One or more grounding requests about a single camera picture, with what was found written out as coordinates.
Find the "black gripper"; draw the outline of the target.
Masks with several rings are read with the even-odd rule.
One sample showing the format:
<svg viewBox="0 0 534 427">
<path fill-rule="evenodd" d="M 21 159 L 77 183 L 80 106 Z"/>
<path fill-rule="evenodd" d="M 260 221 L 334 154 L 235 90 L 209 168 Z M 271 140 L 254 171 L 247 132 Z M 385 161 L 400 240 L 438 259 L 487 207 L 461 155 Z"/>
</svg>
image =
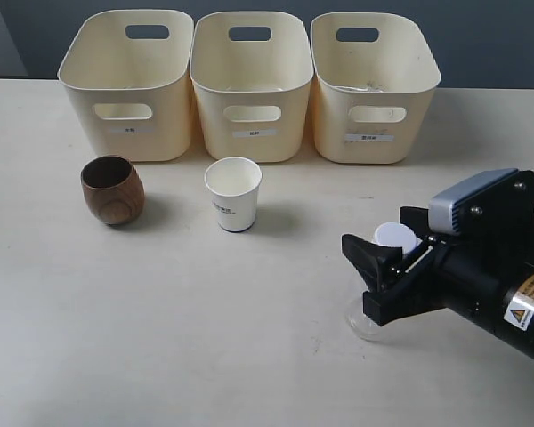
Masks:
<svg viewBox="0 0 534 427">
<path fill-rule="evenodd" d="M 368 286 L 366 316 L 379 326 L 442 308 L 496 317 L 513 282 L 534 271 L 534 172 L 519 170 L 473 196 L 458 219 L 460 235 L 441 234 L 430 230 L 426 208 L 402 206 L 400 223 L 420 240 L 406 256 L 399 246 L 342 235 L 342 254 Z"/>
</svg>

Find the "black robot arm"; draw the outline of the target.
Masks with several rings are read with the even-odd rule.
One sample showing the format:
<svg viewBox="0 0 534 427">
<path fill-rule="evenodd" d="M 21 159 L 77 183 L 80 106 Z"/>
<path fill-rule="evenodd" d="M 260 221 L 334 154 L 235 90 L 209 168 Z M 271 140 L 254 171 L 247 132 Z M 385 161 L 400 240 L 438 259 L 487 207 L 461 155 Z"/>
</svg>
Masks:
<svg viewBox="0 0 534 427">
<path fill-rule="evenodd" d="M 379 326 L 448 309 L 534 359 L 534 172 L 477 173 L 403 206 L 417 246 L 341 238 L 367 290 L 363 314 Z"/>
</svg>

